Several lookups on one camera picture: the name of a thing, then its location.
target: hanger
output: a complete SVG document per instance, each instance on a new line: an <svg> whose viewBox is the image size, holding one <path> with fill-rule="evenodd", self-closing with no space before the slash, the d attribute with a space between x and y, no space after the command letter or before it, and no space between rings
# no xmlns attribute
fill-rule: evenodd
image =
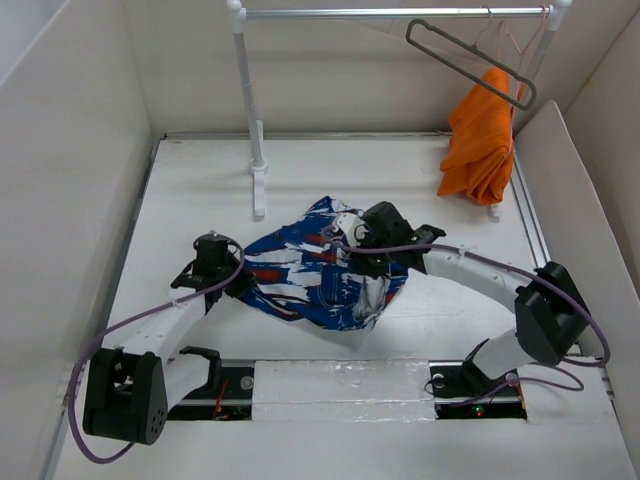
<svg viewBox="0 0 640 480"><path fill-rule="evenodd" d="M489 10L489 24L478 34L478 36L476 37L475 42L472 45L469 45L468 43L463 42L459 38L454 37L450 33L447 33L444 30L442 30L442 29L440 29L440 28L438 28L436 26L433 26L433 25L425 22L424 20L420 20L420 19L411 20L411 22L409 22L409 25L407 26L407 34L406 34L405 38L406 38L407 42L409 43L409 45L414 46L418 50L420 50L420 51L426 53L427 55L435 58L439 62L444 63L447 67L452 68L453 70L455 70L456 72L460 73L461 75L464 75L469 80L477 83L481 87L486 88L487 90L489 90L490 92L492 92L495 95L499 96L503 100L506 100L507 102L509 102L514 107L519 108L520 110L523 110L523 111L524 110L528 110L535 103L535 101L536 101L536 99L538 97L538 92L536 90L536 85L533 83L533 81L529 80L526 77L523 77L518 72L516 72L515 70L510 68L509 66L505 65L502 62L499 62L498 60L495 60L494 58L490 57L489 55L487 55L486 53L484 53L483 51L478 49L477 43L478 43L478 40L480 39L480 36L491 27L491 22L493 21L493 15L491 14L491 10L489 9L489 7L487 7L487 10ZM526 104L520 103L517 99L514 99L514 98L510 97L509 95L505 95L500 90L498 90L497 88L495 88L492 85L489 85L487 82L485 82L481 78L475 76L474 74L472 74L470 72L467 72L462 67L459 67L458 65L450 62L449 60L447 60L443 56L437 54L436 52L434 52L430 48L425 47L424 45L422 45L422 44L418 43L417 41L415 41L413 38L411 38L411 33L413 32L413 27L415 27L416 25L421 25L424 28L426 28L427 30L429 30L430 32L437 33L441 37L444 37L446 40L449 40L450 42L455 43L459 47L464 48L466 51L473 53L475 56L481 58L482 60L490 63L491 65L493 65L495 67L498 67L500 70L508 73L513 78L515 78L517 81L519 81L520 83L523 83L523 84L527 85L529 87L530 92L531 92L531 96L529 97L529 100L527 101L527 103Z"/></svg>

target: orange cloth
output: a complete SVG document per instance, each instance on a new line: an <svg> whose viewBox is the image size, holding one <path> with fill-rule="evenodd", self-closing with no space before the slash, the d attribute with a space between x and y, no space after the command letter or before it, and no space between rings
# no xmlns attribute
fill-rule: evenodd
<svg viewBox="0 0 640 480"><path fill-rule="evenodd" d="M482 79L509 93L509 76L489 69ZM453 136L440 164L444 178L438 195L465 192L480 205L502 201L513 169L511 105L476 85L449 116Z"/></svg>

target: white metal pole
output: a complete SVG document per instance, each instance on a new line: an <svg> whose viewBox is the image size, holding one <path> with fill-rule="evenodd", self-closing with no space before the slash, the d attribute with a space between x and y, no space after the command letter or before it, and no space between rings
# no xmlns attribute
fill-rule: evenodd
<svg viewBox="0 0 640 480"><path fill-rule="evenodd" d="M242 83L242 95L249 125L249 139L253 157L249 166L249 170L253 174L253 214L256 217L264 217L266 214L265 175L269 166L262 151L263 126L256 116L253 91L251 90L251 77L249 76L249 62L247 61L247 50L244 44L244 22L247 10L242 7L240 0L227 0L227 8L231 14L233 39Z"/></svg>
<svg viewBox="0 0 640 480"><path fill-rule="evenodd" d="M540 17L549 7L492 8L492 18ZM270 9L247 10L247 20L281 20L302 18L488 18L486 7L473 8L327 8L327 9Z"/></svg>
<svg viewBox="0 0 640 480"><path fill-rule="evenodd" d="M251 90L251 78L249 76L249 63L247 61L247 51L244 45L244 17L246 9L242 8L240 0L227 0L227 8L231 13L231 24L233 27L233 39L236 46L236 57L238 68L240 69L240 81L242 82L242 95L244 96L244 106L249 124L249 137L251 138L251 154L253 161L251 168L265 169L266 162L262 157L260 132L258 128L258 118L253 102L253 91Z"/></svg>
<svg viewBox="0 0 640 480"><path fill-rule="evenodd" d="M549 50L549 46L551 45L551 41L553 40L554 35L560 28L562 24L562 20L564 20L564 16L567 13L567 10L571 6L572 0L556 0L551 12L549 12L549 20L547 22L547 28L545 28L542 37L540 38L540 42L538 43L538 47L536 48L533 56L531 57L531 62L529 63L529 67L527 68L527 72L525 73L525 77L529 80L534 80L540 71L540 66L544 61L544 57L547 55L547 51ZM528 95L528 89L523 90L522 100L524 101L526 96Z"/></svg>

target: white wall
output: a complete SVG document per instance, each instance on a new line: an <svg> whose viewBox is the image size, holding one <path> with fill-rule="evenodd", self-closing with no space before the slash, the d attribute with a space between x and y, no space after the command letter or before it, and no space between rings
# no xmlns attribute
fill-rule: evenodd
<svg viewBox="0 0 640 480"><path fill-rule="evenodd" d="M120 0L68 0L0 85L3 479L41 474L150 148Z"/></svg>
<svg viewBox="0 0 640 480"><path fill-rule="evenodd" d="M640 15L580 92L566 120L640 292Z"/></svg>
<svg viewBox="0 0 640 480"><path fill-rule="evenodd" d="M0 79L64 0L0 0Z"/></svg>
<svg viewBox="0 0 640 480"><path fill-rule="evenodd" d="M123 0L154 129L246 131L233 37L223 0ZM478 0L247 0L246 6L478 6ZM495 0L492 6L530 6ZM576 0L538 78L541 101L571 102L640 0ZM268 131L432 130L471 82L404 41L406 21L252 22L246 41L259 117ZM438 21L473 41L483 20ZM481 47L497 53L494 21ZM524 43L539 20L512 21ZM452 54L434 36L425 37ZM507 55L511 65L517 62ZM484 67L471 65L477 73Z"/></svg>
<svg viewBox="0 0 640 480"><path fill-rule="evenodd" d="M640 472L640 301L591 178L553 102L516 137L522 170L551 258L567 267L611 347L607 372L629 455ZM601 356L591 330L583 352Z"/></svg>

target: purple cable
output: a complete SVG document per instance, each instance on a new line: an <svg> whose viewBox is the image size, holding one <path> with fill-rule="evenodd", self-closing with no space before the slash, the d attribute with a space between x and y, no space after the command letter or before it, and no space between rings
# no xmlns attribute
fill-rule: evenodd
<svg viewBox="0 0 640 480"><path fill-rule="evenodd" d="M542 365L540 363L532 363L531 365L536 365L538 367L551 368L552 370L555 370L557 372L563 373L567 377L571 378L574 382L576 382L576 386L574 387L574 386L571 386L571 385L563 385L561 383L552 382L551 380L544 380L542 378L520 377L520 376L518 376L518 377L516 377L515 380L511 380L511 381L507 380L507 381L501 383L500 385L495 387L493 390L491 390L490 392L485 393L484 395L480 395L479 397L475 397L475 398L470 398L469 400L465 400L464 402L453 403L453 404L451 404L451 406L452 407L466 407L467 405L475 405L480 400L484 400L485 398L492 397L496 393L498 393L499 391L501 391L501 390L503 390L503 389L505 389L507 387L514 387L514 386L516 386L516 385L518 385L519 383L522 383L522 382L538 383L538 384L541 384L541 385L547 385L549 387L561 388L562 390L569 390L571 392L582 392L584 390L584 383L582 383L582 380L580 380L573 373L565 370L564 368L550 367L548 365Z"/></svg>
<svg viewBox="0 0 640 480"><path fill-rule="evenodd" d="M334 247L341 248L342 250L347 251L347 252L362 253L362 254L380 254L380 253L407 252L407 251L412 251L412 250L444 250L446 252L453 252L453 253L456 253L458 255L462 254L461 249L458 248L458 247L453 247L453 246L450 246L450 245L441 245L441 244L438 244L438 243L430 243L430 244L427 244L427 245L403 245L403 246L399 246L399 247L388 247L388 248L350 247L348 245L345 245L344 243L342 243L339 240L335 240L334 238L329 237L328 233L330 231L335 231L333 225L328 225L328 226L324 227L320 232L320 235L322 236L322 239L325 242L330 243ZM468 257L468 258L471 258L473 260L476 260L476 261L478 261L480 263L484 263L486 265L490 265L490 266L495 267L495 268L500 268L500 269L506 270L508 272L517 273L518 275L522 275L523 277L526 277L526 278L528 278L528 279L530 279L530 280L542 285L543 287L545 287L548 290L550 290L551 292L553 292L555 295L559 296L565 302L567 302L571 306L571 308L573 308L576 312L578 312L587 321L587 323L591 326L593 331L596 333L596 335L598 337L598 340L600 340L600 343L602 344L603 355L602 355L602 359L600 359L600 360L598 360L596 362L583 362L583 361L580 361L580 360L574 360L574 359L567 358L567 357L565 357L563 361L566 362L566 363L569 363L571 365L578 365L578 366L581 366L581 367L604 367L607 364L607 362L611 358L611 349L609 347L609 342L607 341L606 337L604 336L604 333L600 329L600 326L596 323L596 321L589 314L589 312L587 312L584 308L582 308L582 305L580 305L573 298L571 298L570 295L565 293L562 289L556 287L551 282L548 282L547 280L545 280L543 278L540 278L537 275L535 275L535 274L533 274L531 272L528 272L526 270L523 270L521 268L514 267L514 266L508 265L506 263L498 262L497 260L493 260L491 258L483 257L482 255L478 255L477 253L469 252L467 250L465 250L464 256Z"/></svg>
<svg viewBox="0 0 640 480"><path fill-rule="evenodd" d="M78 390L80 373L82 372L82 369L84 368L85 364L91 359L93 354L100 349L102 345L102 340L104 339L104 337L114 332L115 330L125 327L142 318L148 317L149 315L154 315L156 313L160 313L164 310L172 308L176 305L176 303L187 302L196 297L200 297L202 295L206 295L207 293L211 293L215 290L220 290L226 287L227 285L229 285L231 282L233 282L233 280L240 274L240 272L242 271L242 268L244 267L244 250L242 250L242 247L238 242L236 242L235 240L229 237L225 237L224 235L217 235L217 237L220 239L226 240L232 245L236 246L238 248L238 252L240 255L238 268L236 268L235 271L228 278L226 278L225 280L223 280L222 282L216 285L213 285L212 287L205 288L204 290L200 290L198 292L190 293L189 295L180 297L172 302L163 303L162 305L158 305L157 307L150 308L149 310L146 310L142 313L138 313L133 317L129 317L126 320L123 320L119 323L116 323L115 325L112 325L111 327L107 328L103 332L96 335L89 342L89 345L87 345L87 347L84 349L84 351L80 355L80 359L73 366L73 371L71 372L71 378L69 380L69 386L67 387L67 401L69 402L69 405L68 405L69 428L71 429L71 434L73 435L73 439L76 441L76 444L78 445L78 448L80 449L82 454L85 457L87 457L89 460L91 460L93 463L106 465L107 463L115 462L120 457L122 457L125 453L127 453L131 449L131 447L133 447L134 444L133 442L129 443L126 447L124 447L122 450L120 450L116 454L106 458L98 457L91 450L89 450L89 447L82 439L82 435L80 434L80 428L78 426L78 421L76 419L76 395Z"/></svg>

